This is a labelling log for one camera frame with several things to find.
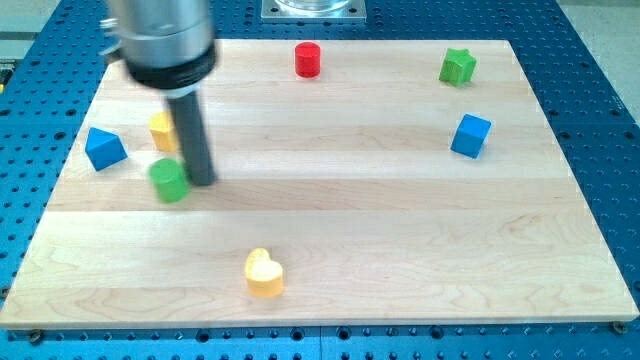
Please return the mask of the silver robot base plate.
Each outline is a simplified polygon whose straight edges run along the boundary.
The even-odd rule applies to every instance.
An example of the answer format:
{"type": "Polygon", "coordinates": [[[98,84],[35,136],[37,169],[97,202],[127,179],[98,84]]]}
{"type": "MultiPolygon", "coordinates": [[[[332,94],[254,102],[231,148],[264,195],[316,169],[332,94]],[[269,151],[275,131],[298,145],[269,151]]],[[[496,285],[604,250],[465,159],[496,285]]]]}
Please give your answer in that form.
{"type": "Polygon", "coordinates": [[[261,18],[284,20],[365,20],[365,0],[262,0],[261,18]]]}

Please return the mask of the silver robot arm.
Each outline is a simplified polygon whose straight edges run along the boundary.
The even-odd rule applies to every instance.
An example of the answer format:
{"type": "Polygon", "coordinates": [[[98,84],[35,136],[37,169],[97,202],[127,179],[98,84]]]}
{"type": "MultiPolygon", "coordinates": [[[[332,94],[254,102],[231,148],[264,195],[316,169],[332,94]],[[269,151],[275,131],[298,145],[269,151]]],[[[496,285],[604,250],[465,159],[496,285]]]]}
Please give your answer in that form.
{"type": "Polygon", "coordinates": [[[206,0],[107,0],[100,22],[116,43],[104,50],[107,63],[122,60],[133,80],[163,93],[174,121],[190,182],[208,186],[216,174],[198,88],[216,64],[206,0]]]}

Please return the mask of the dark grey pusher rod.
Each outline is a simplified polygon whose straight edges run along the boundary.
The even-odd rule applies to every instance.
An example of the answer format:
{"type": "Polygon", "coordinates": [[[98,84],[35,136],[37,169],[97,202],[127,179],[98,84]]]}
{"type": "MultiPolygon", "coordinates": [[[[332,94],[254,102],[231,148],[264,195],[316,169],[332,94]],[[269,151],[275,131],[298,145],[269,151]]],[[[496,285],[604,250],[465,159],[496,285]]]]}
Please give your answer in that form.
{"type": "Polygon", "coordinates": [[[167,98],[184,159],[186,174],[196,186],[209,186],[216,174],[196,91],[167,98]]]}

